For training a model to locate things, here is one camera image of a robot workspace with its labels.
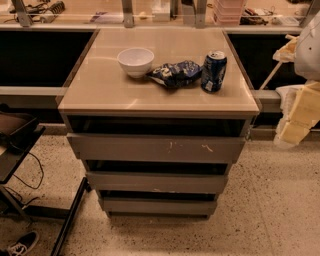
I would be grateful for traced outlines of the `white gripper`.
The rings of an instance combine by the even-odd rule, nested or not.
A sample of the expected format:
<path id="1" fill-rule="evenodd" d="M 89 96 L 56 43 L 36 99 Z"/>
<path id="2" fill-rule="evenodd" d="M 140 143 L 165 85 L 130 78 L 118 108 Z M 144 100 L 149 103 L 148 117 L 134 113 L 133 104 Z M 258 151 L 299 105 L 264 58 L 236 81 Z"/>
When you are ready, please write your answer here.
<path id="1" fill-rule="evenodd" d="M 295 59 L 298 36 L 287 34 L 288 42 L 273 54 L 273 59 L 288 63 Z M 320 121 L 320 83 L 278 87 L 283 117 L 280 119 L 274 144 L 282 149 L 298 145 Z"/>

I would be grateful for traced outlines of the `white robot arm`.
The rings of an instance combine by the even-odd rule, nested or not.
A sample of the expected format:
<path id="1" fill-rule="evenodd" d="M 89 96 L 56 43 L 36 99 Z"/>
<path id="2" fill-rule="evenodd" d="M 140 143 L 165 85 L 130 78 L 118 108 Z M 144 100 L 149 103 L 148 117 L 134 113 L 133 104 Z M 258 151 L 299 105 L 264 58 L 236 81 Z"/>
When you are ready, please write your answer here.
<path id="1" fill-rule="evenodd" d="M 278 87 L 281 97 L 280 119 L 274 144 L 288 149 L 298 145 L 320 121 L 320 13 L 317 13 L 298 37 L 278 49 L 273 59 L 294 63 L 297 75 L 307 80 L 302 85 Z"/>

